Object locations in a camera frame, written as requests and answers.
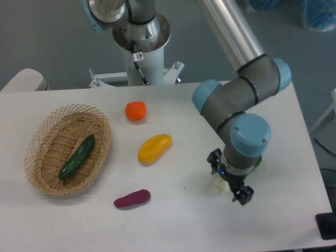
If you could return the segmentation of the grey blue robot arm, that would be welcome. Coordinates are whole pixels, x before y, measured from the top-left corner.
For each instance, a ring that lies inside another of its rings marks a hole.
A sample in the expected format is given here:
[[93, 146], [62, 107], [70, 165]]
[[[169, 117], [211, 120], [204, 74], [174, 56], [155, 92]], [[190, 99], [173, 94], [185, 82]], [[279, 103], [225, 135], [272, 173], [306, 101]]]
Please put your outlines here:
[[[112, 29], [124, 51], [130, 86], [162, 85], [168, 78], [161, 52], [170, 39], [170, 26], [154, 1], [82, 1], [96, 32]], [[217, 40], [238, 76], [221, 84], [207, 80], [192, 95], [198, 112], [224, 142], [207, 158], [212, 173], [226, 181], [234, 200], [244, 205], [254, 190], [244, 182], [265, 151], [268, 122], [248, 109], [284, 90], [291, 82], [289, 66], [270, 59], [234, 1], [199, 1]]]

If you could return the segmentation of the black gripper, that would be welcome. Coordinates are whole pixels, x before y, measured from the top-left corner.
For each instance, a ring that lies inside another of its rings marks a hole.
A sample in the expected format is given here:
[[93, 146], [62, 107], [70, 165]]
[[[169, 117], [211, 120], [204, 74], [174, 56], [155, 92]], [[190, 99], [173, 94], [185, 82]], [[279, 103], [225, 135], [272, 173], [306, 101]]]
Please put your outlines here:
[[212, 151], [207, 157], [207, 162], [211, 166], [211, 175], [219, 174], [220, 177], [229, 183], [233, 192], [232, 202], [239, 202], [240, 205], [249, 203], [254, 195], [254, 190], [245, 185], [245, 178], [249, 169], [240, 169], [229, 163], [220, 149]]

